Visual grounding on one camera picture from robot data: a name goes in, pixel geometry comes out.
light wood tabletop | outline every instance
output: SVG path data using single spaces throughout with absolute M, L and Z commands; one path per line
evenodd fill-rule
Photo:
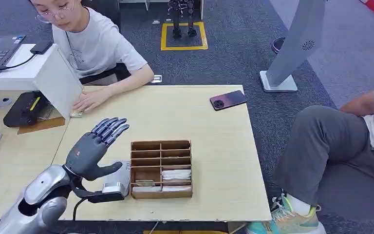
M 97 88 L 85 87 L 87 91 Z M 191 140 L 192 148 L 192 198 L 134 200 L 129 196 L 117 202 L 83 202 L 78 208 L 77 220 L 270 220 L 247 105 L 216 112 L 209 101 L 213 96 L 236 90 L 243 90 L 243 87 L 144 86 L 111 98 L 82 118 L 71 119 L 56 153 L 55 164 L 65 163 L 66 155 L 77 140 L 106 117 L 125 117 L 131 127 L 109 148 L 100 165 L 129 159 L 132 141 L 187 139 Z M 99 178 L 85 181 L 84 186 L 90 191 L 99 191 L 103 183 L 104 178 Z M 61 219 L 72 219 L 78 201 L 74 194 L 70 195 L 67 211 Z
M 0 91 L 0 100 L 11 98 L 12 104 L 25 91 Z M 21 190 L 49 167 L 65 132 L 66 125 L 17 135 L 3 117 L 10 107 L 0 108 L 0 218 L 13 205 Z

chair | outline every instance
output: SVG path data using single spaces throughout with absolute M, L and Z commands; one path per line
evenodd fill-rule
M 110 18 L 111 21 L 118 26 L 119 32 L 121 33 L 121 11 L 118 0 L 82 0 L 81 4 L 83 6 L 92 8 L 105 17 Z M 87 84 L 99 79 L 103 79 L 112 74 L 115 74 L 118 80 L 125 79 L 131 75 L 125 64 L 117 63 L 116 67 L 110 70 L 104 71 L 98 75 L 83 77 L 79 80 L 82 84 Z

white stand base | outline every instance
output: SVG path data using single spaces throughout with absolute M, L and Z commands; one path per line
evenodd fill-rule
M 296 92 L 298 87 L 296 86 L 293 76 L 288 76 L 279 86 L 270 86 L 266 76 L 267 71 L 260 71 L 260 80 L 263 84 L 263 89 L 266 92 Z

person's leg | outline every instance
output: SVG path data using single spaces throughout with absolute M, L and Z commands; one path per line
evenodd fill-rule
M 316 206 L 326 164 L 355 158 L 366 148 L 368 138 L 368 128 L 360 117 L 322 106 L 301 111 L 274 174 L 288 197 L 282 195 L 281 204 L 274 202 L 278 208 L 272 212 L 271 221 L 250 223 L 246 232 L 325 234 Z
M 368 139 L 363 118 L 329 107 L 308 107 L 296 117 L 275 181 L 292 197 L 317 206 L 327 162 L 353 159 L 367 148 Z
M 374 220 L 374 151 L 368 149 L 346 163 L 330 163 L 318 190 L 324 214 L 350 220 Z

white sock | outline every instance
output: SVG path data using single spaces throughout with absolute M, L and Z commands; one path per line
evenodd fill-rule
M 290 194 L 286 196 L 287 200 L 289 201 L 290 205 L 292 206 L 292 211 L 296 212 L 301 216 L 307 216 L 310 212 L 310 205 L 304 203 L 303 201 L 293 197 Z

